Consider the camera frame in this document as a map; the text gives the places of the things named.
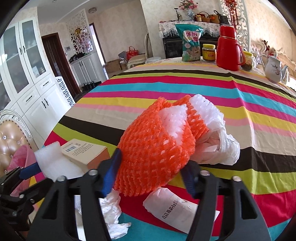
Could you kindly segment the white L-shaped foam piece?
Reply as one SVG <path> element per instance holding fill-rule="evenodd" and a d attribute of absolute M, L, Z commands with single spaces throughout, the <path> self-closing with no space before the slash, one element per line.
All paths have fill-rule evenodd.
<path fill-rule="evenodd" d="M 34 152 L 45 177 L 56 181 L 59 176 L 67 179 L 81 177 L 84 171 L 63 155 L 59 142 L 54 142 Z"/>

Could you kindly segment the white tissue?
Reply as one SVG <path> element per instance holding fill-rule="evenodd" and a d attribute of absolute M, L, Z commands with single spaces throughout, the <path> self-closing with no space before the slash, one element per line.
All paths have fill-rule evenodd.
<path fill-rule="evenodd" d="M 105 224 L 112 240 L 117 240 L 121 237 L 124 237 L 128 233 L 128 228 L 132 225 L 130 222 L 119 223 L 119 217 L 122 214 L 121 208 L 119 206 L 120 200 L 121 197 L 119 196 L 119 192 L 114 189 L 112 189 L 112 191 L 105 198 L 99 198 Z M 80 240 L 86 240 L 82 221 L 80 195 L 74 196 L 74 203 L 76 209 L 75 218 L 78 238 Z"/>

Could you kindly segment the beige cardboard box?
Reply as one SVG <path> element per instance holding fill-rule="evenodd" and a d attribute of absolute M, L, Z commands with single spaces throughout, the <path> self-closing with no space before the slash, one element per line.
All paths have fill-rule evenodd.
<path fill-rule="evenodd" d="M 72 139 L 62 145 L 61 151 L 71 162 L 80 167 L 84 173 L 91 169 L 97 169 L 102 161 L 110 158 L 106 146 L 78 139 Z"/>

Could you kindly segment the white paper pouch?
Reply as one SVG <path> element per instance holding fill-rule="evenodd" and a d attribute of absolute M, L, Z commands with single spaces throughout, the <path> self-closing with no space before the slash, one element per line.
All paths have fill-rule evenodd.
<path fill-rule="evenodd" d="M 182 199 L 168 188 L 159 187 L 143 201 L 144 208 L 169 226 L 189 233 L 198 205 Z"/>

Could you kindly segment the orange foam net large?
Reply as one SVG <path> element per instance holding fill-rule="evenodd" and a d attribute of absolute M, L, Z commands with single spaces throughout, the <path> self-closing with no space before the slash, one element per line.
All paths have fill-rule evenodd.
<path fill-rule="evenodd" d="M 166 185 L 188 163 L 196 140 L 188 123 L 187 106 L 158 98 L 125 130 L 114 189 L 138 196 Z"/>

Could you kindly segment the orange foam net small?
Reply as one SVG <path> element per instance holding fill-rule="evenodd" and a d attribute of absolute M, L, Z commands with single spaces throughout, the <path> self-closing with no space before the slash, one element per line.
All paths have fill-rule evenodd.
<path fill-rule="evenodd" d="M 187 120 L 197 142 L 207 140 L 215 131 L 225 129 L 224 114 L 202 95 L 186 95 L 173 103 L 182 104 L 188 108 Z"/>

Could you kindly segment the pink lined trash bin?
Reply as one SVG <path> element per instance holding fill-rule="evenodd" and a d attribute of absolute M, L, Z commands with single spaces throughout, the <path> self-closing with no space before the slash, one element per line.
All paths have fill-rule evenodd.
<path fill-rule="evenodd" d="M 12 171 L 13 169 L 20 167 L 26 168 L 34 163 L 36 163 L 36 157 L 33 150 L 28 145 L 22 145 L 12 157 L 11 163 L 9 164 L 7 171 Z M 18 197 L 21 192 L 26 190 L 30 185 L 31 178 L 23 180 L 21 184 L 11 193 L 11 196 Z"/>

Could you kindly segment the ornate leather dining chair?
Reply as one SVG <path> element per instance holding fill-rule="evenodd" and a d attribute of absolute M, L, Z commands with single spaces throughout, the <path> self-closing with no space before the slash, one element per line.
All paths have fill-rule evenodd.
<path fill-rule="evenodd" d="M 1 176 L 7 173 L 13 155 L 22 145 L 33 151 L 38 147 L 23 118 L 10 109 L 1 110 Z"/>

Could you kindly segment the white plastic bag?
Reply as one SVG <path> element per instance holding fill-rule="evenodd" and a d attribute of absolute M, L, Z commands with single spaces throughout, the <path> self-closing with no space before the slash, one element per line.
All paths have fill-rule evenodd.
<path fill-rule="evenodd" d="M 240 144 L 225 129 L 215 131 L 207 140 L 196 142 L 194 154 L 190 157 L 198 164 L 234 165 L 240 156 Z"/>

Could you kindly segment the white glass door cabinet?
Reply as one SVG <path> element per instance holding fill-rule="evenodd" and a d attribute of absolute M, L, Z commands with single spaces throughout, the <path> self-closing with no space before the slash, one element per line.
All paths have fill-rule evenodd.
<path fill-rule="evenodd" d="M 71 108 L 49 65 L 36 18 L 7 27 L 1 37 L 1 76 L 11 102 L 38 148 Z"/>

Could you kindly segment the blue white patterned panel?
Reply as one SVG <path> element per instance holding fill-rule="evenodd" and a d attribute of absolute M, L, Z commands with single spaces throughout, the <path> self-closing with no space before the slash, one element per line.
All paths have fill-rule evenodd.
<path fill-rule="evenodd" d="M 72 97 L 72 95 L 71 95 L 71 93 L 70 93 L 64 79 L 63 79 L 63 77 L 62 76 L 57 76 L 56 77 L 56 82 L 57 82 L 57 85 L 60 87 L 60 89 L 62 91 L 62 94 L 64 95 L 64 97 L 67 100 L 67 102 L 69 103 L 69 105 L 71 107 L 73 107 L 74 104 L 75 104 L 75 101 L 74 101 L 74 99 L 73 99 L 73 97 Z"/>

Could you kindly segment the white shoe cabinet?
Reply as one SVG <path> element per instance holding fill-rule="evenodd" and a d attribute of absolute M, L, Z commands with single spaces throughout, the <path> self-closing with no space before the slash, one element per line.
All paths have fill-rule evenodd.
<path fill-rule="evenodd" d="M 79 87 L 92 81 L 103 83 L 108 79 L 96 51 L 73 61 L 70 66 Z"/>

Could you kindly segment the cardboard box on floor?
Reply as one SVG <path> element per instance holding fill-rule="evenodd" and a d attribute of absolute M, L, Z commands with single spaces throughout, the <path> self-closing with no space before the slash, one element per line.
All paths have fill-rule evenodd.
<path fill-rule="evenodd" d="M 106 62 L 104 67 L 105 67 L 108 74 L 122 70 L 121 65 L 120 65 L 120 59 L 115 59 L 115 60 Z"/>

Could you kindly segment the white porcelain teapot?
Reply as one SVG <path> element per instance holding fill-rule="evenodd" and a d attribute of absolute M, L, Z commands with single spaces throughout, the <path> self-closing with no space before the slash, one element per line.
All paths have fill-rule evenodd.
<path fill-rule="evenodd" d="M 266 78 L 274 83 L 281 82 L 288 69 L 287 65 L 281 66 L 281 61 L 274 56 L 262 54 L 260 57 Z"/>

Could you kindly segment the cream side chair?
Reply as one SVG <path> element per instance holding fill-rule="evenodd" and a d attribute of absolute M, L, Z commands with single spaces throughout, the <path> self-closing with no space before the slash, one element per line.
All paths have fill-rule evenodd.
<path fill-rule="evenodd" d="M 127 60 L 127 68 L 130 69 L 134 66 L 144 64 L 147 58 L 149 58 L 151 41 L 149 39 L 149 34 L 146 33 L 144 38 L 144 54 L 138 54 L 137 56 L 134 56 Z"/>

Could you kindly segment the glass jar dark contents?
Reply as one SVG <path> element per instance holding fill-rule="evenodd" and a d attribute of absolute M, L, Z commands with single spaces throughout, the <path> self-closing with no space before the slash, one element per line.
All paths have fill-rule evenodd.
<path fill-rule="evenodd" d="M 241 65 L 240 68 L 244 71 L 250 72 L 254 66 L 253 54 L 248 51 L 243 51 L 243 55 L 245 57 L 245 63 Z"/>

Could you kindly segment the red handbag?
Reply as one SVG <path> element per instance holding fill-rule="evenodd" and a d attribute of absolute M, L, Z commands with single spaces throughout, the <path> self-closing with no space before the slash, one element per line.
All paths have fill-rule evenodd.
<path fill-rule="evenodd" d="M 138 50 L 135 49 L 133 46 L 129 46 L 128 51 L 126 52 L 127 60 L 130 58 L 137 56 L 139 54 Z"/>

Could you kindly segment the white round stool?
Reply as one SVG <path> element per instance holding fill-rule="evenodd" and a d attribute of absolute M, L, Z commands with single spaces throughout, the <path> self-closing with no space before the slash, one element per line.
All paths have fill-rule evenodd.
<path fill-rule="evenodd" d="M 147 58 L 145 63 L 146 64 L 154 63 L 154 62 L 160 61 L 161 59 L 162 59 L 161 57 L 151 57 L 151 58 Z"/>

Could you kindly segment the yellow lid jar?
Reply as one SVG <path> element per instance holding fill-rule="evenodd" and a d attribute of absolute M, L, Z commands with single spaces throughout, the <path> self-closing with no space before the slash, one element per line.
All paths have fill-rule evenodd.
<path fill-rule="evenodd" d="M 216 61 L 216 46 L 213 44 L 203 44 L 202 48 L 203 60 L 207 62 Z"/>

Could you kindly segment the red thermos jug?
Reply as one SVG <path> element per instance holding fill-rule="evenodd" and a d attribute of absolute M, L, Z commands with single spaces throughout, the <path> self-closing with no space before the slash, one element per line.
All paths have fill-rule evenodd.
<path fill-rule="evenodd" d="M 243 50 L 236 38 L 233 26 L 221 25 L 217 45 L 216 64 L 218 67 L 238 71 L 245 64 Z"/>

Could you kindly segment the white carved sofa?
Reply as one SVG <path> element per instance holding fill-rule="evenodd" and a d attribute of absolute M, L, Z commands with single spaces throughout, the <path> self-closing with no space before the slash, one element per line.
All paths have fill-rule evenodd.
<path fill-rule="evenodd" d="M 282 80 L 282 83 L 285 85 L 290 84 L 290 81 L 295 78 L 295 61 L 292 61 L 285 53 L 284 49 L 281 48 L 279 50 L 274 49 L 274 47 L 269 47 L 265 42 L 261 39 L 259 40 L 251 40 L 250 50 L 253 54 L 256 67 L 254 70 L 257 70 L 259 73 L 263 74 L 263 65 L 262 62 L 266 63 L 266 58 L 263 57 L 261 61 L 261 55 L 274 55 L 278 60 L 281 61 L 281 66 L 287 65 L 288 68 L 285 73 L 285 77 Z"/>

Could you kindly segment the black piano with lace cover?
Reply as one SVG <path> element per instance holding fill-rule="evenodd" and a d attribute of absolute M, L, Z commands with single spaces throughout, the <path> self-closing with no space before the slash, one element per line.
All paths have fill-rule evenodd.
<path fill-rule="evenodd" d="M 159 36 L 163 39 L 166 58 L 201 54 L 204 44 L 217 45 L 220 25 L 194 21 L 159 22 Z"/>

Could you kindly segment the teal snack bag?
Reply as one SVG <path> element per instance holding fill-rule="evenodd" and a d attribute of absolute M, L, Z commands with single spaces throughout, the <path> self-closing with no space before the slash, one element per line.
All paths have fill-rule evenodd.
<path fill-rule="evenodd" d="M 192 24 L 176 24 L 175 27 L 182 39 L 182 61 L 199 61 L 201 59 L 200 38 L 203 28 Z"/>

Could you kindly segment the black handbag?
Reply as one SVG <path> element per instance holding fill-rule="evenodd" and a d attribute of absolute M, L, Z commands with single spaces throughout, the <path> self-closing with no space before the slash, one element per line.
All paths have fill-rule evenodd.
<path fill-rule="evenodd" d="M 217 10 L 214 10 L 214 13 L 218 16 L 220 25 L 230 25 L 228 17 L 226 15 L 220 14 Z"/>

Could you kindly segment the red Chinese knot ornament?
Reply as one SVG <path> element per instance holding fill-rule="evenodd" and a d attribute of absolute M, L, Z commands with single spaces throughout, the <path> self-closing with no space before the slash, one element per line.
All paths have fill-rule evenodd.
<path fill-rule="evenodd" d="M 237 2 L 236 0 L 225 0 L 225 4 L 229 9 L 231 25 L 233 25 L 235 30 L 237 30 L 237 26 L 238 26 Z"/>

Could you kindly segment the pink flower vase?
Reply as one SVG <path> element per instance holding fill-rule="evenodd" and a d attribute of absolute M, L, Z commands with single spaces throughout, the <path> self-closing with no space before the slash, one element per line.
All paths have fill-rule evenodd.
<path fill-rule="evenodd" d="M 194 10 L 198 8 L 198 3 L 193 0 L 182 0 L 179 4 L 179 9 L 184 10 L 189 20 L 194 21 Z"/>

